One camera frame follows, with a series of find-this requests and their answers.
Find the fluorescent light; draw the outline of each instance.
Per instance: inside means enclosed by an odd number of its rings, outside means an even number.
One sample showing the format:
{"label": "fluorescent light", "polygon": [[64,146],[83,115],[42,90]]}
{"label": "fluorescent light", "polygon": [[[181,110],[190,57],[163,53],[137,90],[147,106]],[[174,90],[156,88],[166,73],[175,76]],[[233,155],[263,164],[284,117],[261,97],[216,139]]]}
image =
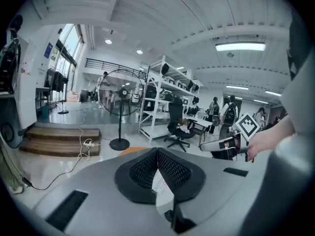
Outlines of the fluorescent light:
{"label": "fluorescent light", "polygon": [[276,96],[281,96],[281,94],[276,93],[276,92],[265,91],[265,93],[273,94],[273,95],[276,95]]}
{"label": "fluorescent light", "polygon": [[241,97],[235,97],[235,99],[243,100],[243,98],[241,98]]}
{"label": "fluorescent light", "polygon": [[221,51],[233,51],[233,50],[252,50],[252,51],[265,51],[266,45],[264,43],[243,42],[243,43],[227,43],[218,44],[216,49]]}
{"label": "fluorescent light", "polygon": [[228,89],[244,89],[244,90],[248,90],[248,88],[244,88],[244,87],[237,87],[237,86],[226,86]]}
{"label": "fluorescent light", "polygon": [[265,101],[261,101],[261,100],[254,100],[255,102],[260,102],[260,103],[265,103],[265,104],[268,104],[268,102],[265,102]]}

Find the perforated black pad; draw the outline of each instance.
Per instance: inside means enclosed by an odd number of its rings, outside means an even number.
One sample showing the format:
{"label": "perforated black pad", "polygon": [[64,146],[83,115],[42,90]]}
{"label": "perforated black pad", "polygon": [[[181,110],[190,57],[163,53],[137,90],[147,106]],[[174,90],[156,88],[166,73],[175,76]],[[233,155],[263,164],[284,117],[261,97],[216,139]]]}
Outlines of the perforated black pad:
{"label": "perforated black pad", "polygon": [[115,173],[115,184],[129,200],[155,204],[156,194],[152,190],[152,182],[157,169],[178,203],[193,199],[206,179],[205,173],[197,165],[163,148],[153,148],[121,165]]}

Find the railing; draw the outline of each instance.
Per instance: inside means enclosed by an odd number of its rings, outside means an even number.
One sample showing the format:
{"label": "railing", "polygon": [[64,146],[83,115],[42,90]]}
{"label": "railing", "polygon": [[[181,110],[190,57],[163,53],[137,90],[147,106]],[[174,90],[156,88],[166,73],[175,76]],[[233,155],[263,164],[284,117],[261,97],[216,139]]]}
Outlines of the railing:
{"label": "railing", "polygon": [[108,73],[110,73],[111,71],[117,70],[118,73],[126,74],[133,77],[138,77],[143,80],[146,78],[145,72],[138,71],[127,66],[118,65],[118,64],[96,60],[96,59],[87,59],[85,67],[106,70]]}

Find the stairs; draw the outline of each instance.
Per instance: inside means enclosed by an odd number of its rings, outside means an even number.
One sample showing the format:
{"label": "stairs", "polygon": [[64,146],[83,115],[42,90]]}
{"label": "stairs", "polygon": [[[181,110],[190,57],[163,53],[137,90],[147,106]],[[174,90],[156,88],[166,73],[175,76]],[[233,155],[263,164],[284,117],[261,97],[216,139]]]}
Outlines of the stairs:
{"label": "stairs", "polygon": [[[100,144],[100,131],[98,129],[82,129],[84,131],[81,142],[90,138],[92,143]],[[24,138],[20,150],[50,156],[76,157],[80,153],[79,137],[82,131],[79,129],[63,128],[42,128],[33,127],[26,132],[30,138]],[[88,148],[83,146],[83,153],[88,152]],[[97,156],[100,152],[100,146],[90,148],[90,156]]]}

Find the black mesh chair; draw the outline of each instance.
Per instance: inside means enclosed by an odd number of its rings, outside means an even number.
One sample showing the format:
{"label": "black mesh chair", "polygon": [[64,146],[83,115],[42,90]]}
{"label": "black mesh chair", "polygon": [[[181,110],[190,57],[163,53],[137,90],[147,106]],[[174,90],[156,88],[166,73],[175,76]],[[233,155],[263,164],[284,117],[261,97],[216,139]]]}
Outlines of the black mesh chair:
{"label": "black mesh chair", "polygon": [[183,149],[183,151],[186,152],[183,144],[188,145],[188,147],[190,147],[190,144],[183,142],[181,140],[193,137],[195,135],[195,132],[190,131],[190,133],[188,134],[182,131],[181,129],[177,128],[179,121],[183,118],[182,100],[179,98],[174,98],[174,102],[168,104],[168,110],[171,121],[167,126],[167,129],[172,135],[175,135],[176,138],[165,138],[164,141],[165,142],[166,140],[173,141],[171,145],[167,146],[168,148],[178,144]]}

